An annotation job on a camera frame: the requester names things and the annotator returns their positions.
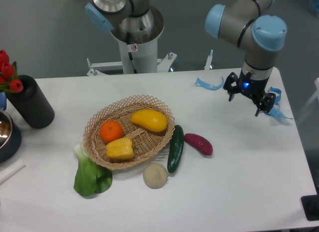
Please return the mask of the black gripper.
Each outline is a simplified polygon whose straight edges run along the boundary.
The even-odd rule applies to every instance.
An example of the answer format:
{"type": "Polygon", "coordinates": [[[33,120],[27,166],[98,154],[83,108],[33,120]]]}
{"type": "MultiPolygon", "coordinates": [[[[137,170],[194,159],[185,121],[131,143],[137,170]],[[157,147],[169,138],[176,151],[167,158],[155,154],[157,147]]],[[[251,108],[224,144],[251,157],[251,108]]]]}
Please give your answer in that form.
{"type": "Polygon", "coordinates": [[[276,95],[275,93],[265,93],[265,87],[269,77],[264,79],[253,79],[251,72],[244,72],[242,69],[239,78],[234,72],[231,72],[225,82],[223,89],[229,95],[228,101],[232,101],[234,95],[240,93],[250,98],[257,106],[255,116],[260,113],[269,113],[274,106],[276,95]]]}

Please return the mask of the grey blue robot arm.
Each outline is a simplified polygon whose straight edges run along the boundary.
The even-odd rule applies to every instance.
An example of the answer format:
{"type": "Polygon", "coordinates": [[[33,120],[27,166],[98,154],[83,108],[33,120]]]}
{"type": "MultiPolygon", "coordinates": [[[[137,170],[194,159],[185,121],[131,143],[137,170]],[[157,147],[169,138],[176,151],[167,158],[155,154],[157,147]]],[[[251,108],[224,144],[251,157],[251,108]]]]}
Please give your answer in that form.
{"type": "MultiPolygon", "coordinates": [[[[235,0],[230,6],[217,4],[206,17],[205,30],[246,53],[240,74],[231,73],[221,83],[229,97],[242,94],[252,100],[258,113],[281,117],[280,91],[266,90],[287,34],[281,18],[265,14],[274,1],[235,0]]],[[[118,41],[125,74],[160,71],[158,38],[164,22],[150,0],[92,0],[85,12],[99,30],[111,33],[118,41]]]]}

